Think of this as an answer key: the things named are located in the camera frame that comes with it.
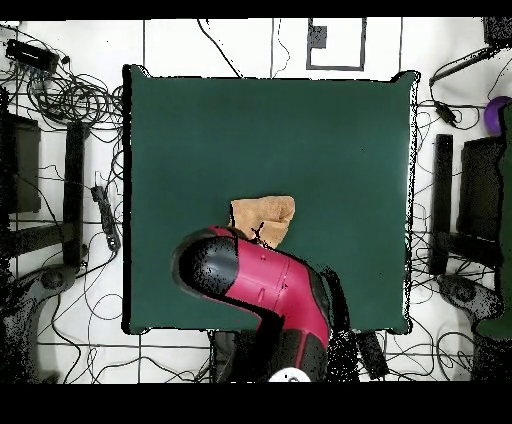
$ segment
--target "black cable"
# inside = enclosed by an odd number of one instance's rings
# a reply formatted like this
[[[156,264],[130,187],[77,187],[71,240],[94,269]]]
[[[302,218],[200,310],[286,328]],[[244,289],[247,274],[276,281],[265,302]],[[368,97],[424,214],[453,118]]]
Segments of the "black cable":
[[[272,76],[272,78],[275,78],[277,76],[277,74],[279,72],[282,72],[284,71],[287,66],[288,66],[288,62],[290,61],[290,52],[288,51],[288,49],[283,45],[283,43],[281,42],[281,38],[280,38],[280,35],[281,35],[281,23],[282,23],[282,18],[279,18],[279,26],[277,28],[277,42],[279,43],[279,45],[286,51],[286,54],[288,55],[288,58],[286,59],[286,63],[284,64],[284,66],[279,69],[278,71],[276,71],[276,73]]]
[[[226,61],[226,63],[229,65],[229,67],[232,69],[232,71],[235,73],[235,75],[238,77],[238,78],[243,78],[244,76],[242,75],[241,72],[237,71],[232,62],[226,57],[226,55],[224,54],[224,52],[222,51],[222,49],[219,47],[219,45],[217,44],[217,42],[210,36],[210,34],[208,34],[204,28],[203,28],[203,25],[201,24],[201,21],[199,19],[197,19],[197,25],[199,25],[199,29],[201,30],[201,32],[213,43],[213,45],[217,48],[217,50],[219,51],[219,53],[222,55],[222,57],[224,58],[224,60]]]
[[[499,79],[501,78],[503,71],[505,71],[506,67],[512,62],[512,57],[508,60],[507,63],[505,63],[505,66],[501,68],[501,71],[498,73],[498,76],[496,77],[496,80],[494,81],[494,84],[492,85],[491,89],[487,93],[487,100],[491,101],[491,93],[496,88],[496,85],[498,84]]]

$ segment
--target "green mat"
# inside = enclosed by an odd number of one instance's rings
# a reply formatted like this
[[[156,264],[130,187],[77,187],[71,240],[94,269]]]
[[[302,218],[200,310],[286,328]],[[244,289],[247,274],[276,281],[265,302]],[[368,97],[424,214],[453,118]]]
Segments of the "green mat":
[[[268,195],[294,197],[279,249],[337,272],[353,328],[407,331],[417,73],[395,82],[151,78],[138,66],[123,74],[132,161],[131,300],[123,316],[132,332],[256,327],[253,315],[176,287],[170,258],[189,233],[227,224],[232,199]]]

